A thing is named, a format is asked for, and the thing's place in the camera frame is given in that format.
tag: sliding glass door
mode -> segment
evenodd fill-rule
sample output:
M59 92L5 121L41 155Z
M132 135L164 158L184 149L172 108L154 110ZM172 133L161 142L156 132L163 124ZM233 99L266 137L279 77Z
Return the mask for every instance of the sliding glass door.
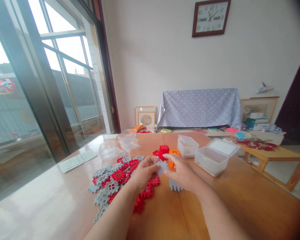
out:
M113 132L101 59L78 1L0 1L0 200Z

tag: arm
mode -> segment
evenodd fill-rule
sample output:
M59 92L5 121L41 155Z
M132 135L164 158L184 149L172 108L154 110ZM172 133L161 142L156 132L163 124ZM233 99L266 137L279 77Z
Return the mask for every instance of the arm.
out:
M85 240L126 239L137 196L144 191L149 179L159 170L160 166L154 163L158 160L151 156L141 161Z
M176 172L166 170L165 175L197 195L212 240L250 239L219 195L191 168L187 161L175 154L165 154L164 157L173 161L176 168Z

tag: wooden clock frame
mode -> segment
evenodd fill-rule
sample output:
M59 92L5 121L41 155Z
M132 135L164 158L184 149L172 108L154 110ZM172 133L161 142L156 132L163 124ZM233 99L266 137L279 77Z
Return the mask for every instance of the wooden clock frame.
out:
M198 21L199 6L201 6L201 5L210 5L210 4L215 4L215 3L222 3L222 2L228 2L226 14L225 14L225 17L224 17L223 29L216 30L216 31L208 31L208 32L199 32L199 33L197 33L196 32L196 27L197 27L197 21ZM230 3L231 3L231 0L211 0L211 1L196 2L195 8L194 8L192 37L201 37L201 36L211 36L211 35L224 34L224 32L226 30L227 20L228 20Z

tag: wall clock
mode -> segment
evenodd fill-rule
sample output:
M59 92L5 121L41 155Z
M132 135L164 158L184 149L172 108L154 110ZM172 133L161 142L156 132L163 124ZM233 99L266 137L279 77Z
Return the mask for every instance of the wall clock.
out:
M224 34L231 0L196 2L192 37Z

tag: stack of boxes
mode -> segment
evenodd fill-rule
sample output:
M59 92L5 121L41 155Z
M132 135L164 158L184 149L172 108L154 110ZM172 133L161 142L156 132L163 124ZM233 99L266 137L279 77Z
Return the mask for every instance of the stack of boxes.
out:
M267 115L263 113L251 113L250 117L243 121L247 125L247 129L253 131L261 131L263 128L268 127Z

